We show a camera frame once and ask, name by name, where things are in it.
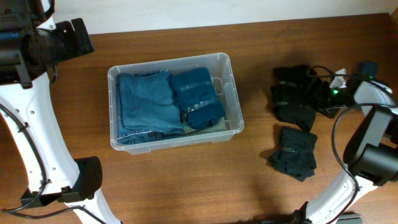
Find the black garment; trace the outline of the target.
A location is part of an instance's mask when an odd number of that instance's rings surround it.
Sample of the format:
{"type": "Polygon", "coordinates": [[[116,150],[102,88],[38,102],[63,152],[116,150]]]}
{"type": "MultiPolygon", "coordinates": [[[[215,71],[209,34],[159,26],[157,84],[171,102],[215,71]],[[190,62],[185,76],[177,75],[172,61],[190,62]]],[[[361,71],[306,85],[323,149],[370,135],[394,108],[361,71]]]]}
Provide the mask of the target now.
{"type": "Polygon", "coordinates": [[[277,84],[271,87],[273,112],[279,121],[295,124],[302,131],[311,131],[315,122],[316,110],[311,98],[305,94],[317,73],[308,65],[276,67],[272,69],[277,84]]]}

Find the dark grey garment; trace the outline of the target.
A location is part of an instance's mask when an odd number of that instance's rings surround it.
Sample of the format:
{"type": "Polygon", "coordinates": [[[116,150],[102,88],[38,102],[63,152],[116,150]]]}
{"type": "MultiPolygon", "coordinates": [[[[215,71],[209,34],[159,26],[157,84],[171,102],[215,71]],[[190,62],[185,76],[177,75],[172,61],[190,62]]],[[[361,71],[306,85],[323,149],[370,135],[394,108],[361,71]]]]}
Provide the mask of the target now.
{"type": "Polygon", "coordinates": [[[317,140],[315,134],[283,126],[279,134],[279,150],[268,161],[277,171],[303,182],[315,175],[317,140]]]}

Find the light blue jeans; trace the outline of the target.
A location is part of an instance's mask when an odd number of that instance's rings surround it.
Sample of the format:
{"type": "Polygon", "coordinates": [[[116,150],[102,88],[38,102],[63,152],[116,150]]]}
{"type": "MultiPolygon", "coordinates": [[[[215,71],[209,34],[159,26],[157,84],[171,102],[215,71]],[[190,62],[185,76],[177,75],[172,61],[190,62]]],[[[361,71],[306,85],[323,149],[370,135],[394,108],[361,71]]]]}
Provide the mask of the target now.
{"type": "Polygon", "coordinates": [[[193,129],[188,126],[185,115],[181,115],[181,120],[183,124],[183,131],[185,136],[193,136],[193,135],[199,135],[199,134],[210,134],[210,133],[217,133],[217,132],[222,132],[226,131],[226,122],[224,120],[224,117],[222,117],[215,125],[213,126],[208,126],[203,129],[193,129]]]}

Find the dark blue garment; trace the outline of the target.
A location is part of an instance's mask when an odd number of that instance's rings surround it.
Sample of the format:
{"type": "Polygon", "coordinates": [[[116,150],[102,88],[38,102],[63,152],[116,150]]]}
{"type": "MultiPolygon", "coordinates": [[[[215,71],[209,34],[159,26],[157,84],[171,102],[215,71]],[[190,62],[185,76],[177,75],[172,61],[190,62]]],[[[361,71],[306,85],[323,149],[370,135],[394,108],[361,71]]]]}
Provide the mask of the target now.
{"type": "Polygon", "coordinates": [[[185,121],[190,128],[215,126],[225,116],[206,67],[170,75],[167,80],[174,91],[174,105],[185,113],[185,121]]]}

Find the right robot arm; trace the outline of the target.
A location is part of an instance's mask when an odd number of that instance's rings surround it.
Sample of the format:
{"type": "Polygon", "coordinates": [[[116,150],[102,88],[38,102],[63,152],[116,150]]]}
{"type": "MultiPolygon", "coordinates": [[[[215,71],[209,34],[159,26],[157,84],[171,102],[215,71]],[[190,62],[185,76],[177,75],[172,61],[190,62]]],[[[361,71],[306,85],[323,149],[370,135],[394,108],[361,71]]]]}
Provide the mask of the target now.
{"type": "Polygon", "coordinates": [[[277,84],[271,88],[274,114],[284,122],[278,149],[268,162],[277,171],[299,181],[311,177],[317,166],[311,132],[321,113],[340,123],[350,111],[360,110],[364,120],[348,141],[337,178],[317,198],[276,223],[361,223],[348,209],[361,197],[397,180],[397,100],[389,85],[378,80],[378,65],[365,60],[353,73],[296,65],[273,70],[277,84]]]}

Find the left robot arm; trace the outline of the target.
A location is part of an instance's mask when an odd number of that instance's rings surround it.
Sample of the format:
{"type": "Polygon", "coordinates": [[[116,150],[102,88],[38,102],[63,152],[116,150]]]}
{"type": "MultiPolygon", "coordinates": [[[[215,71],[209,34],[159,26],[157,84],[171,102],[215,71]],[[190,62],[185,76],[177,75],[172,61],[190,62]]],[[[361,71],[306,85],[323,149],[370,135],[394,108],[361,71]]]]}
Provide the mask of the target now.
{"type": "Polygon", "coordinates": [[[60,62],[94,50],[82,19],[55,22],[53,1],[1,2],[1,116],[22,157],[29,186],[16,208],[65,204],[82,223],[117,223],[101,191],[96,156],[72,158],[52,106],[50,86],[60,62]]]}

